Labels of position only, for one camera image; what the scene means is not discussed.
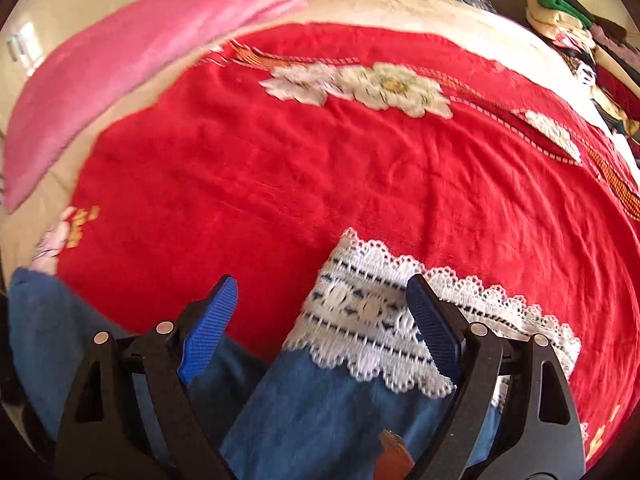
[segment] lace hem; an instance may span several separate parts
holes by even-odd
[[[527,340],[543,333],[569,376],[580,353],[580,340],[568,324],[543,316],[539,305],[509,297],[499,285],[482,286],[477,276],[458,278],[449,267],[427,269],[412,256],[392,256],[378,240],[363,241],[347,229],[305,300],[284,349],[309,348],[322,368],[346,363],[357,381],[382,375],[396,393],[417,386],[441,398],[455,388],[438,372],[404,299],[414,274],[423,274],[442,300],[459,306],[470,321],[481,321],[499,336]],[[500,378],[494,405],[504,404],[507,378]]]

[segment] red garment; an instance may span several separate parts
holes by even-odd
[[[626,112],[629,119],[640,121],[640,99],[622,81],[606,68],[597,65],[596,82],[611,94],[613,100]]]
[[[266,53],[261,65],[299,56],[411,66],[440,81],[453,118],[415,119],[331,95],[323,106],[283,102],[259,84],[268,70],[231,61],[226,44],[98,138],[72,205],[100,213],[60,254],[60,278],[143,331],[227,272],[240,291],[228,332],[271,359],[352,226],[395,254],[500,284],[569,323],[583,345],[571,386],[590,425],[588,451],[605,427],[597,458],[640,391],[638,196],[610,141],[552,92],[438,36],[313,24],[240,43]],[[491,102],[570,127],[583,164],[545,155],[567,158]]]

